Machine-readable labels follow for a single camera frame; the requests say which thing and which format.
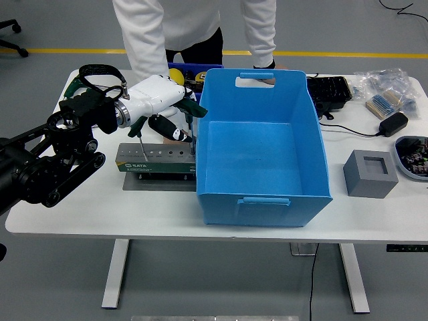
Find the white lab coat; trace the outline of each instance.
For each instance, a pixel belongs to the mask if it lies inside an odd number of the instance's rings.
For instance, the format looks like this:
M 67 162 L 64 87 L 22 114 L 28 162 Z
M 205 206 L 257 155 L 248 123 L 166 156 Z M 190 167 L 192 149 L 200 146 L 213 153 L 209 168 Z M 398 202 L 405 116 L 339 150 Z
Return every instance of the white lab coat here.
M 240 0 L 255 67 L 272 63 L 276 0 Z M 139 80 L 168 75 L 165 48 L 183 50 L 220 26 L 219 0 L 113 0 L 126 53 Z

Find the plastic bag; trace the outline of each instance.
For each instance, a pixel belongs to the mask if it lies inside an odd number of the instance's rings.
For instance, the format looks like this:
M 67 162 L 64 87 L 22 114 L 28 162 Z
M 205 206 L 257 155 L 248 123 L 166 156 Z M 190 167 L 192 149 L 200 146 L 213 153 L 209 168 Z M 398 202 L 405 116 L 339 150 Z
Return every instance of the plastic bag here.
M 356 72 L 360 99 L 366 107 L 384 119 L 394 112 L 403 112 L 409 119 L 420 119 L 416 98 L 420 93 L 411 85 L 407 72 L 400 68 Z

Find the chair leg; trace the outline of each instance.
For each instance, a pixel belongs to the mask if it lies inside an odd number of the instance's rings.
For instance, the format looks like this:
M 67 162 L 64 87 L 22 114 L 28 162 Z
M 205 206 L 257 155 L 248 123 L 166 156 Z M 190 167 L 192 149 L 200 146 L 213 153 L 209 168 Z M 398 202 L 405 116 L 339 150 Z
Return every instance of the chair leg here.
M 15 19 L 0 22 L 0 29 L 12 26 L 12 30 L 16 33 L 21 32 L 21 26 Z
M 15 19 L 0 22 L 0 29 L 9 27 L 10 25 L 12 26 L 12 30 L 15 33 L 21 32 L 21 26 Z M 0 46 L 18 51 L 21 57 L 28 57 L 28 51 L 24 48 L 19 47 L 18 45 L 15 45 L 14 43 L 10 43 L 0 39 Z

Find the tabletop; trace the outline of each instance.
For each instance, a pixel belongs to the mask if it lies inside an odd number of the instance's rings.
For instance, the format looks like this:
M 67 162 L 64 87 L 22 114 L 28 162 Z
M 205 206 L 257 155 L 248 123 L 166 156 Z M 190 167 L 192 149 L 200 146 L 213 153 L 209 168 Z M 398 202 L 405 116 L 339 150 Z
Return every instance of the tabletop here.
M 76 74 L 77 71 L 70 74 L 67 84 Z M 128 84 L 135 83 L 131 71 L 123 74 Z M 349 197 L 343 173 L 343 165 L 353 150 L 392 152 L 398 137 L 428 136 L 428 97 L 416 79 L 411 81 L 420 93 L 416 101 L 421 119 L 410 120 L 392 137 L 365 138 L 341 128 L 321 128 L 333 201 L 305 227 L 206 225 L 195 192 L 124 191 L 125 173 L 119 172 L 114 159 L 121 142 L 138 140 L 127 137 L 127 129 L 106 135 L 95 128 L 98 151 L 106 155 L 104 166 L 55 207 L 18 203 L 10 210 L 6 228 L 17 235 L 114 239 L 427 243 L 426 181 L 413 180 L 397 168 L 399 183 L 384 199 Z M 380 120 L 359 100 L 347 102 L 334 117 L 331 124 L 359 132 L 375 134 L 379 129 Z M 143 130 L 143 137 L 146 142 L 162 142 L 150 129 Z

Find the hand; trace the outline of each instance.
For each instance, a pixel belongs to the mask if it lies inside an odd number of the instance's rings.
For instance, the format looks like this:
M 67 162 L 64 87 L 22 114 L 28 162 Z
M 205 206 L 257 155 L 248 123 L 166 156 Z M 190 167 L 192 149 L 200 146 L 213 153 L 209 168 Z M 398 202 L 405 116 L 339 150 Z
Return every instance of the hand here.
M 278 69 L 278 70 L 287 70 L 288 68 L 285 67 L 284 65 L 276 64 L 275 65 L 275 69 Z M 264 82 L 265 84 L 274 85 L 275 84 L 275 78 L 272 78 L 272 79 L 262 79 L 262 82 Z

